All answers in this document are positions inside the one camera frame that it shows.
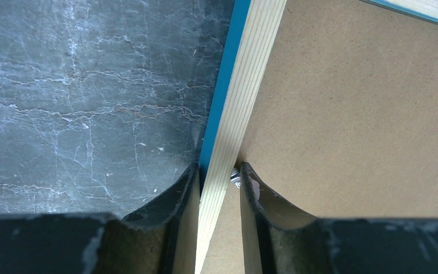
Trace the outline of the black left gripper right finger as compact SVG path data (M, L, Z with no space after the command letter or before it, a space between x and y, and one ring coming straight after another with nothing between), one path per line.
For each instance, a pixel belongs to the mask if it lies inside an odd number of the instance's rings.
M316 217L240 177L246 273L438 273L438 219Z

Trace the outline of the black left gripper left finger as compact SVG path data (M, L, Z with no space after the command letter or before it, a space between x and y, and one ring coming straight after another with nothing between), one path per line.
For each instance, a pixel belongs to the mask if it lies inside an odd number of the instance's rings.
M192 163L122 219L107 212L0 214L0 273L193 273L199 203Z

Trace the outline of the wooden picture frame teal edge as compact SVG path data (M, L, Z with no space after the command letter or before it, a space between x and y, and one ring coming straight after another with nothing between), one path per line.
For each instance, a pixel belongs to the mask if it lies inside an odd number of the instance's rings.
M210 160L198 273L243 273L249 162L320 217L438 217L438 25L362 1L252 1Z

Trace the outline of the brown cardboard backing board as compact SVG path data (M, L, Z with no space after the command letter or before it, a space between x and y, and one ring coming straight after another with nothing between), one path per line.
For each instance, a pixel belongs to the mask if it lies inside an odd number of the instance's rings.
M194 273L438 273L438 1L237 1Z

